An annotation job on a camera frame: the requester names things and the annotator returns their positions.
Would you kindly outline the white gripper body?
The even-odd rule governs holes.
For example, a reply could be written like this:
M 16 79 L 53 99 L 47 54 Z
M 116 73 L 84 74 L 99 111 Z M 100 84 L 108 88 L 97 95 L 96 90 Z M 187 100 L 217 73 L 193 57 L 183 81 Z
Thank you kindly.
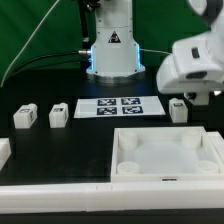
M 224 91 L 224 36 L 202 33 L 176 41 L 157 72 L 162 94 L 181 94 L 193 105 L 208 105 L 209 95 Z

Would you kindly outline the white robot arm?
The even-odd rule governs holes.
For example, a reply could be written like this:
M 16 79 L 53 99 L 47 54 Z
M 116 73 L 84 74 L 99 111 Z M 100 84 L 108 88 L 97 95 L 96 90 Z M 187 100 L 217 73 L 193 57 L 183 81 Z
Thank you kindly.
M 224 91 L 224 0 L 187 0 L 210 30 L 175 42 L 156 76 L 162 94 L 195 95 L 206 105 L 214 91 Z M 88 77 L 105 83 L 133 79 L 145 71 L 139 44 L 133 38 L 132 0 L 84 0 L 95 13 L 96 41 Z

